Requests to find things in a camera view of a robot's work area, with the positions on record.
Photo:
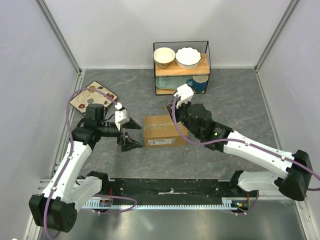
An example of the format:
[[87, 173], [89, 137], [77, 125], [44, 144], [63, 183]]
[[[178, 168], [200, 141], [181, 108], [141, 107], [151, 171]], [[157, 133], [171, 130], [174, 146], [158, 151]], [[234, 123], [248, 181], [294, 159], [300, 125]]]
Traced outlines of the brown cardboard express box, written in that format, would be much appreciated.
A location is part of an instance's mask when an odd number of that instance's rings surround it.
[[145, 116], [143, 138], [147, 148], [183, 146], [187, 143], [177, 131], [170, 115]]

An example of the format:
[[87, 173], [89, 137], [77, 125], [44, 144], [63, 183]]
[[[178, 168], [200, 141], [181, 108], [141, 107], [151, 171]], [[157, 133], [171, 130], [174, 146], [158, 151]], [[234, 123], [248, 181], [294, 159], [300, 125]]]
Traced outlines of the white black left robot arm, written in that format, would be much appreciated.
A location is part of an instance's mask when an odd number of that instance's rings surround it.
[[102, 137], [116, 138], [121, 151], [141, 148], [142, 144], [129, 137], [124, 129], [139, 130], [129, 111], [116, 104], [114, 121], [105, 120], [103, 104], [91, 103], [74, 130], [60, 166], [41, 194], [33, 195], [29, 208], [35, 224], [46, 229], [68, 233], [78, 212], [94, 195], [104, 197], [110, 192], [106, 173], [91, 171], [84, 181], [74, 187], [79, 172]]

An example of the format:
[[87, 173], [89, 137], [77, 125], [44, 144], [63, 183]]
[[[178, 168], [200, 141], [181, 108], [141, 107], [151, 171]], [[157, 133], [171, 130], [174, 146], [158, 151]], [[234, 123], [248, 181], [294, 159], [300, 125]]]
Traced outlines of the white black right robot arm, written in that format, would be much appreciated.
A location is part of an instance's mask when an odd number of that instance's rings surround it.
[[166, 105], [175, 125], [181, 123], [198, 141], [196, 145], [234, 155], [265, 169], [260, 172], [237, 170], [230, 179], [229, 191], [235, 197], [251, 191], [278, 190], [295, 201], [304, 201], [312, 178], [309, 155], [303, 150], [292, 153], [251, 140], [212, 119], [202, 104], [173, 102]]

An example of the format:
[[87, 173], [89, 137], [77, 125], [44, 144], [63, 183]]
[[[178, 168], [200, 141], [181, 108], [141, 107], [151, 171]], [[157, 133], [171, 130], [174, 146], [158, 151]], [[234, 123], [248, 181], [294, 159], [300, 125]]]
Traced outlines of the pale green rectangular plate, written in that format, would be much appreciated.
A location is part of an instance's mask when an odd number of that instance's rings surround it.
[[186, 84], [191, 76], [164, 76], [155, 78], [155, 86], [163, 90], [175, 90], [181, 85]]

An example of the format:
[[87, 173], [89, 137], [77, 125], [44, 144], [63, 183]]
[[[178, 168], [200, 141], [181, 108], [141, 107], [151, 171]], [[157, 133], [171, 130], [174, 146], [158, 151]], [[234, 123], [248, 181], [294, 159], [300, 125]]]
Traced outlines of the blue mug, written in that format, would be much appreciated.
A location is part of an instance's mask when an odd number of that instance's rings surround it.
[[208, 75], [194, 75], [191, 79], [186, 81], [186, 84], [192, 88], [195, 93], [201, 93], [207, 86]]

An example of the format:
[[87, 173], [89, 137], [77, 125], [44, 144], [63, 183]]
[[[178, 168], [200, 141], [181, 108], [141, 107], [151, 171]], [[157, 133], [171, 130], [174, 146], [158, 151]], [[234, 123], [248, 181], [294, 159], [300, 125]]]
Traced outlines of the white scalloped bowl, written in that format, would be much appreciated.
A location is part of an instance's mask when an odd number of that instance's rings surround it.
[[202, 59], [202, 54], [195, 48], [183, 47], [175, 53], [177, 65], [184, 70], [195, 69]]

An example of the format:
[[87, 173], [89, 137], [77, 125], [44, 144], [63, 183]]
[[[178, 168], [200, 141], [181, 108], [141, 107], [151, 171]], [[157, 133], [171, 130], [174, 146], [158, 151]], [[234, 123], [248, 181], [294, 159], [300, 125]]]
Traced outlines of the floral square coaster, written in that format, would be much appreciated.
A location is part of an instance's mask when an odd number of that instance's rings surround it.
[[93, 81], [88, 86], [86, 86], [86, 88], [91, 88], [91, 90], [83, 90], [79, 92], [70, 101], [70, 104], [83, 115], [85, 114], [87, 106], [89, 104], [102, 104], [105, 108], [108, 108], [113, 104], [111, 100], [92, 89], [99, 90], [100, 92], [109, 96], [113, 101], [116, 101], [118, 98], [118, 96], [114, 92], [97, 81]]

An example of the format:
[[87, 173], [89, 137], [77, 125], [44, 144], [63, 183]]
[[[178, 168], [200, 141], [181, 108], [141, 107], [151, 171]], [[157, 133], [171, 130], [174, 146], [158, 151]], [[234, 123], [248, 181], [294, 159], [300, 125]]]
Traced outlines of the cream ceramic bowl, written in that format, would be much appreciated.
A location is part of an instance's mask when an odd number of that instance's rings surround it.
[[175, 51], [169, 47], [160, 47], [153, 52], [153, 60], [159, 68], [168, 68], [175, 58]]

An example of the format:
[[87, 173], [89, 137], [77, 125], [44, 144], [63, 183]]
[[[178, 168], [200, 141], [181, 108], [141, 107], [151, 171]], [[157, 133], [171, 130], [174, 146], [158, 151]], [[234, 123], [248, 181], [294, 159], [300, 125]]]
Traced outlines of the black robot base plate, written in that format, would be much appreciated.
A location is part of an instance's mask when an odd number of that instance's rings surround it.
[[139, 204], [220, 204], [222, 198], [254, 198], [229, 181], [217, 179], [114, 178], [102, 185], [101, 195], [133, 198]]

